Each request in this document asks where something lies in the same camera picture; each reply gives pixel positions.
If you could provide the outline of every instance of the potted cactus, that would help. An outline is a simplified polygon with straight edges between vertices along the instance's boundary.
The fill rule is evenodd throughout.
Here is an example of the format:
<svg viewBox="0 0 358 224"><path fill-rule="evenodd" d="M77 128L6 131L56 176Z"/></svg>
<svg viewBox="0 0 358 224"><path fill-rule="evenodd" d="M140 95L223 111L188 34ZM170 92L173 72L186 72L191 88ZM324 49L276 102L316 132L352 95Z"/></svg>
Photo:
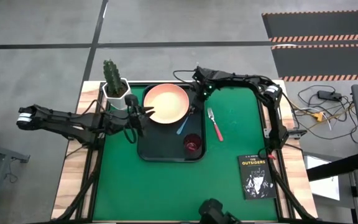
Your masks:
<svg viewBox="0 0 358 224"><path fill-rule="evenodd" d="M128 80L120 78L117 65L112 60L105 60L103 62L103 73L106 79L106 84L103 85L104 97L115 109L126 109L124 97L131 94Z"/></svg>

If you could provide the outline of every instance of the fork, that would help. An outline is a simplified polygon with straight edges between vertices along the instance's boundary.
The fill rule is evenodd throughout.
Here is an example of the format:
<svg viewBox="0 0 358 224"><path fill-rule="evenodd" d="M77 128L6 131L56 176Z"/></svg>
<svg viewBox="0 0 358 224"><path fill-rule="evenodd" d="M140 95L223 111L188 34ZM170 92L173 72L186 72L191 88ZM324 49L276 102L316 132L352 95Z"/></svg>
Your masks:
<svg viewBox="0 0 358 224"><path fill-rule="evenodd" d="M215 117L214 117L214 113L212 112L212 108L208 108L207 110L208 110L208 117L211 119L212 123L214 124L216 135L218 136L219 141L223 141L223 136L218 128L218 125L215 122Z"/></svg>

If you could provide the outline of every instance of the gray floor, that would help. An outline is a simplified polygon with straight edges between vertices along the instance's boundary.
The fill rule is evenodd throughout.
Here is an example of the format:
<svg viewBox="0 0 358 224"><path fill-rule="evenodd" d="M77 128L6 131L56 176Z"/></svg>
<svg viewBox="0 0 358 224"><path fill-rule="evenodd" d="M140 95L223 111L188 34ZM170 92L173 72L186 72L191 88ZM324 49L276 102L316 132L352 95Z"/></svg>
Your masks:
<svg viewBox="0 0 358 224"><path fill-rule="evenodd" d="M91 43L102 0L0 0L0 44ZM263 12L358 9L358 0L127 0L110 1L99 43L267 40ZM21 131L15 122L20 106L37 103L74 111L88 49L0 50L0 146L31 155L26 165L12 164L19 181L6 181L0 194L0 223L41 222L50 218L67 141L46 131ZM111 58L131 80L171 80L172 70L204 67L278 78L268 47L194 47L166 49L98 49L90 80L102 80L102 62ZM355 82L324 82L349 94ZM315 83L288 83L291 100ZM313 94L305 93L305 98ZM301 118L306 126L313 120ZM348 119L333 131L352 128ZM305 151L344 157L358 152L349 137L321 140L307 134ZM319 216L335 221L347 210L318 205Z"/></svg>

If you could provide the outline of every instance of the cactus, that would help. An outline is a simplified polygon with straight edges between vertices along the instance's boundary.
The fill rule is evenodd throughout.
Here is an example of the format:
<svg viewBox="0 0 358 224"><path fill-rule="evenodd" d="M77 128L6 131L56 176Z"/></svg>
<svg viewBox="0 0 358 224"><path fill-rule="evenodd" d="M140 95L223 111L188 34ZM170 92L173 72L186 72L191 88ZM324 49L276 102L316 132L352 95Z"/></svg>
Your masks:
<svg viewBox="0 0 358 224"><path fill-rule="evenodd" d="M124 85L121 82L117 65L111 59L103 62L103 73L108 84L109 97L121 97Z"/></svg>

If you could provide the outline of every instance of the wooden table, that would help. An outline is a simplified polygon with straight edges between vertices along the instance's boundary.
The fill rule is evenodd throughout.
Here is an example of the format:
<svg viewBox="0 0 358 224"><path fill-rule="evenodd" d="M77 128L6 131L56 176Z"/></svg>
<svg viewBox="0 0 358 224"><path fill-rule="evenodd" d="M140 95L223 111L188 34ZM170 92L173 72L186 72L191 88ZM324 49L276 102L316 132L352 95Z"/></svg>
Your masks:
<svg viewBox="0 0 358 224"><path fill-rule="evenodd" d="M279 84L282 87L283 92L286 93L284 81L274 80L274 82ZM100 83L101 82L99 81L84 82L76 113L84 112L84 110L89 106L89 104L94 99L97 99ZM95 107L96 105L93 105L89 112L94 112ZM288 129L293 128L294 122L291 108L284 98L281 100L280 108L284 125ZM269 118L267 117L267 115L265 116L265 120L267 125L269 125ZM299 141L294 139L289 139L287 143L298 147L300 146ZM80 144L78 142L70 141L68 144L67 154L74 151L75 149L78 149L79 147ZM73 201L73 199L79 192L85 167L86 152L87 149L80 149L78 152L72 154L65 160L51 218L59 217L66 210L66 208L70 205L70 203ZM93 153L93 163L91 165L91 168L94 167L94 161L97 155L97 152ZM304 208L312 216L317 217L316 207L314 205L314 200L311 193L309 180L306 174L305 164L303 162L303 156L301 151L292 147L284 146L284 148L282 149L282 154L291 191L302 204L302 206L304 206ZM85 203L83 208L84 217L86 216L86 211L88 211L91 188L89 189L85 197ZM283 209L283 216L288 217L287 201L281 189L279 189L279 195Z"/></svg>

